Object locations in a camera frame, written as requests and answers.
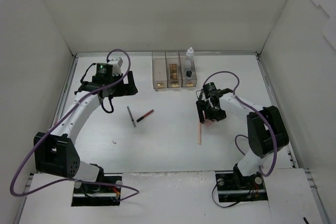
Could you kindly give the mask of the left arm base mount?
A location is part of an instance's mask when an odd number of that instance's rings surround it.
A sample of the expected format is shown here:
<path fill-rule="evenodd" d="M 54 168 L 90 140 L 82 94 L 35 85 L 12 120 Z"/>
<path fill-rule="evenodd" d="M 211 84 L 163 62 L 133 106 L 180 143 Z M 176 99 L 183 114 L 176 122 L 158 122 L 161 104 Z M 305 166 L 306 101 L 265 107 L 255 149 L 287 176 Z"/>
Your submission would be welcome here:
<path fill-rule="evenodd" d="M 93 185 L 75 182 L 72 194 L 72 207 L 119 206 L 121 188 L 116 186 Z"/>

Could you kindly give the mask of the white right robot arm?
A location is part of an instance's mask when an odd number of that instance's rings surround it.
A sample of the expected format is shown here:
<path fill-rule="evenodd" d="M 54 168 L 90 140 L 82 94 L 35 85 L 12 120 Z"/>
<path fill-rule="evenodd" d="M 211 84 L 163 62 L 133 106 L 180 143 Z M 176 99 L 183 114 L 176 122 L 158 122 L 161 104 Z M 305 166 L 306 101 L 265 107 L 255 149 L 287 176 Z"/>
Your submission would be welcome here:
<path fill-rule="evenodd" d="M 289 144 L 289 136 L 279 109 L 259 106 L 238 97 L 235 90 L 218 89 L 213 82 L 203 85 L 196 100 L 200 124 L 219 122 L 230 113 L 247 124 L 249 150 L 233 169 L 232 181 L 245 188 L 251 176 L 268 177 L 273 172 L 278 152 Z"/>

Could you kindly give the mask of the pink square compact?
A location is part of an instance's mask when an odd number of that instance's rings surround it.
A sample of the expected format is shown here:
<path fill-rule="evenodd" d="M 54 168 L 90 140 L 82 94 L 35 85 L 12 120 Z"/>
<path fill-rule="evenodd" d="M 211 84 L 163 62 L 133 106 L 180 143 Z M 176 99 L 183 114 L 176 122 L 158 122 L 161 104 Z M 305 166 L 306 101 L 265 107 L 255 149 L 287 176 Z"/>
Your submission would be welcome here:
<path fill-rule="evenodd" d="M 215 122 L 216 122 L 216 121 L 205 120 L 205 122 L 204 122 L 204 126 L 209 127 L 209 126 L 213 125 Z"/>

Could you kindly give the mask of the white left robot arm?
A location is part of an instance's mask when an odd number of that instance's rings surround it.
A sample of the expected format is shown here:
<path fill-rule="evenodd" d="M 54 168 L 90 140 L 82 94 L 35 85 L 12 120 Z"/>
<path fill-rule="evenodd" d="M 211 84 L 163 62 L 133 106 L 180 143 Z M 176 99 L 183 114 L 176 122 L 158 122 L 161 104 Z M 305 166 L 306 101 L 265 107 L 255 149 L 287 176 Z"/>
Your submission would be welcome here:
<path fill-rule="evenodd" d="M 103 168 L 81 161 L 75 148 L 76 139 L 90 115 L 103 106 L 104 99 L 111 101 L 138 92 L 132 71 L 126 74 L 128 81 L 125 83 L 117 63 L 97 63 L 96 67 L 96 74 L 91 81 L 80 80 L 75 100 L 67 111 L 69 116 L 48 136 L 39 132 L 34 137 L 37 171 L 86 181 L 86 186 L 95 193 L 105 186 Z"/>

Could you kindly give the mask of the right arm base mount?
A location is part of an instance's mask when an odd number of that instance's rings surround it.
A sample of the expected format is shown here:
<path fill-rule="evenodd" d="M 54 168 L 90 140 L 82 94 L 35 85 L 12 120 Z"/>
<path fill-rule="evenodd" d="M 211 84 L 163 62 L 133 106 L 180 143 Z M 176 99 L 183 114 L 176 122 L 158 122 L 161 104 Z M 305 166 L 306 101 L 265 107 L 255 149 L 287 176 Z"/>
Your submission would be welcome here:
<path fill-rule="evenodd" d="M 263 177 L 256 173 L 249 177 L 238 177 L 233 172 L 216 173 L 216 184 L 212 189 L 212 200 L 221 208 L 234 207 L 244 202 L 268 201 Z"/>

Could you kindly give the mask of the brown eyeshadow palette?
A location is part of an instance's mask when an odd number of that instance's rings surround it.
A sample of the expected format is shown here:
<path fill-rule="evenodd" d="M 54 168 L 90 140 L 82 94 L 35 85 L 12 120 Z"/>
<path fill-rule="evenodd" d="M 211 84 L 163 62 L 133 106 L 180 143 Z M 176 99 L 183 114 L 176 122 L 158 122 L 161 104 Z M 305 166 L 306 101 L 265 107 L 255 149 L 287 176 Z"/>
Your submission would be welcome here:
<path fill-rule="evenodd" d="M 178 66 L 177 64 L 169 64 L 169 77 L 171 81 L 178 80 Z"/>

